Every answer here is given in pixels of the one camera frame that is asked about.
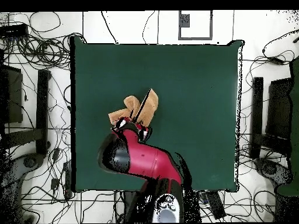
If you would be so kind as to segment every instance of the black cable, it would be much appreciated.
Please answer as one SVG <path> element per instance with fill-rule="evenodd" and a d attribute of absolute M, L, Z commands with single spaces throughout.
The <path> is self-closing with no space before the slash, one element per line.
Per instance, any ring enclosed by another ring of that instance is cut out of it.
<path fill-rule="evenodd" d="M 109 29 L 109 26 L 108 26 L 108 24 L 107 24 L 107 21 L 106 21 L 106 18 L 105 18 L 105 16 L 104 16 L 104 14 L 103 14 L 103 11 L 101 11 L 100 13 L 102 14 L 102 17 L 103 17 L 103 19 L 104 19 L 104 22 L 105 22 L 105 24 L 106 24 L 106 27 L 107 27 L 109 33 L 111 34 L 112 38 L 114 39 L 115 44 L 118 44 L 118 42 L 116 41 L 115 37 L 113 36 L 113 34 L 111 33 L 111 31 L 110 31 L 110 29 Z"/>
<path fill-rule="evenodd" d="M 272 196 L 274 196 L 275 198 L 276 198 L 276 196 L 275 196 L 272 192 L 267 191 L 267 190 L 258 191 L 258 192 L 253 196 L 253 207 L 254 207 L 254 209 L 255 209 L 255 213 L 256 213 L 256 215 L 258 216 L 258 218 L 259 218 L 262 222 L 264 222 L 264 220 L 263 220 L 263 219 L 259 216 L 259 214 L 258 214 L 258 209 L 256 208 L 256 201 L 255 201 L 256 196 L 257 196 L 258 194 L 260 194 L 260 193 L 269 193 L 269 194 L 271 194 Z"/>
<path fill-rule="evenodd" d="M 69 102 L 66 98 L 65 98 L 65 91 L 67 91 L 67 89 L 70 87 L 71 85 L 68 85 L 64 91 L 63 91 L 63 99 L 68 103 L 68 104 L 71 104 L 71 102 Z"/>
<path fill-rule="evenodd" d="M 291 34 L 291 33 L 298 33 L 298 32 L 299 32 L 299 29 L 296 29 L 296 30 L 294 30 L 294 31 L 290 31 L 290 32 L 288 32 L 288 33 L 285 33 L 285 34 L 281 35 L 280 37 L 275 38 L 274 40 L 271 40 L 270 42 L 268 42 L 268 43 L 264 46 L 264 48 L 263 48 L 263 50 L 262 50 L 263 55 L 264 55 L 266 58 L 268 58 L 268 59 L 273 58 L 273 57 L 267 57 L 267 56 L 265 55 L 266 47 L 267 47 L 270 43 L 272 43 L 272 42 L 274 42 L 274 41 L 276 41 L 276 40 L 279 40 L 279 39 L 281 39 L 281 38 L 283 38 L 283 37 L 286 37 L 287 35 L 289 35 L 289 34 Z"/>
<path fill-rule="evenodd" d="M 155 12 L 156 12 L 156 11 L 154 10 L 153 13 L 148 17 L 147 22 L 148 22 L 148 20 L 150 19 L 150 17 L 151 17 Z M 142 38 L 143 38 L 143 41 L 144 41 L 145 44 L 146 44 L 146 42 L 145 42 L 145 40 L 144 40 L 143 34 L 144 34 L 145 27 L 147 26 L 147 22 L 145 23 L 144 28 L 143 28 L 143 32 L 142 32 Z"/>
<path fill-rule="evenodd" d="M 86 209 L 83 210 L 83 212 L 82 212 L 82 223 L 84 221 L 84 212 L 87 211 L 88 209 L 90 209 L 95 204 L 95 202 L 96 202 L 96 200 L 97 200 L 97 198 L 99 196 L 103 196 L 103 195 L 105 195 L 105 196 L 111 196 L 111 195 L 113 195 L 113 193 L 111 193 L 111 194 L 105 194 L 105 193 L 98 194 L 96 196 L 95 200 L 93 201 L 93 203 L 90 206 L 88 206 Z"/>
<path fill-rule="evenodd" d="M 36 13 L 38 13 L 38 12 L 33 13 L 33 14 L 30 15 L 30 17 L 29 17 L 29 24 L 30 24 L 31 26 L 32 26 L 31 18 L 32 18 L 32 16 L 35 15 Z M 46 31 L 37 31 L 37 30 L 36 30 L 36 32 L 38 32 L 38 33 L 46 33 L 46 32 L 52 31 L 52 30 L 54 30 L 54 29 L 56 29 L 56 28 L 58 28 L 58 27 L 61 26 L 61 20 L 60 20 L 59 16 L 58 16 L 55 12 L 52 12 L 52 13 L 54 13 L 54 14 L 58 17 L 58 20 L 59 20 L 59 24 L 58 24 L 58 26 L 53 27 L 52 29 L 49 29 L 49 30 L 46 30 Z"/>

